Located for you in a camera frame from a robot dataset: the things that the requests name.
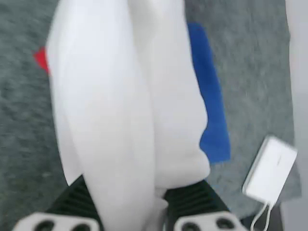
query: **red object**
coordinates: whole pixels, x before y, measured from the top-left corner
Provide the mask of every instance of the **red object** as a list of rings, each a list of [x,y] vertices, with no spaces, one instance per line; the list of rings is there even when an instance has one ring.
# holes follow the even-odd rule
[[[49,73],[45,48],[42,48],[38,52],[36,52],[34,54],[34,58],[39,64],[39,66],[43,68],[47,73]]]

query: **charging cable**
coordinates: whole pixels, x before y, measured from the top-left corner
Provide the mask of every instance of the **charging cable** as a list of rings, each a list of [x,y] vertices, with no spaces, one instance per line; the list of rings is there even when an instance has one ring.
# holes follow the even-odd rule
[[[250,231],[255,231],[255,224],[257,222],[257,220],[259,220],[260,216],[264,213],[266,207],[268,206],[268,204],[264,204],[262,209],[260,210],[260,212],[255,216],[255,218],[252,220],[251,222],[251,226],[250,226]],[[273,209],[273,206],[272,205],[269,205],[269,209],[268,209],[268,213],[267,213],[267,216],[266,216],[266,224],[265,224],[265,227],[264,227],[264,230],[263,231],[266,231],[268,230],[269,228],[269,224],[270,224],[270,212],[272,211]]]

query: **blue cloth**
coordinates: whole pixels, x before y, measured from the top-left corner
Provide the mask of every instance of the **blue cloth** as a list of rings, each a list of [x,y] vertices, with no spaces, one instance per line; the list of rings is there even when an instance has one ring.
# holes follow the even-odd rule
[[[205,31],[196,23],[188,23],[192,61],[200,93],[207,110],[207,127],[200,148],[211,164],[230,159],[230,141],[219,81],[212,60],[212,51]]]

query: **floor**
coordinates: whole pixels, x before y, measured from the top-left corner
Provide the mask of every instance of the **floor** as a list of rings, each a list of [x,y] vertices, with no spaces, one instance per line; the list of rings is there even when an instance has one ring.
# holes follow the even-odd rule
[[[32,55],[44,46],[57,0],[0,0],[0,230],[44,211],[66,187],[51,110],[49,79]],[[201,23],[222,85],[232,159],[208,181],[238,216],[258,204],[241,184],[268,133],[294,141],[289,34],[284,0],[187,1]],[[300,195],[292,170],[281,199]]]

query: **power bank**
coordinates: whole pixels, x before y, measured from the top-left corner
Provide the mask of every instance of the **power bank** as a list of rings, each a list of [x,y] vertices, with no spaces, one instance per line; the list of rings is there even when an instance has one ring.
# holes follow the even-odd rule
[[[274,206],[295,162],[297,150],[274,136],[267,136],[243,184],[243,193]]]

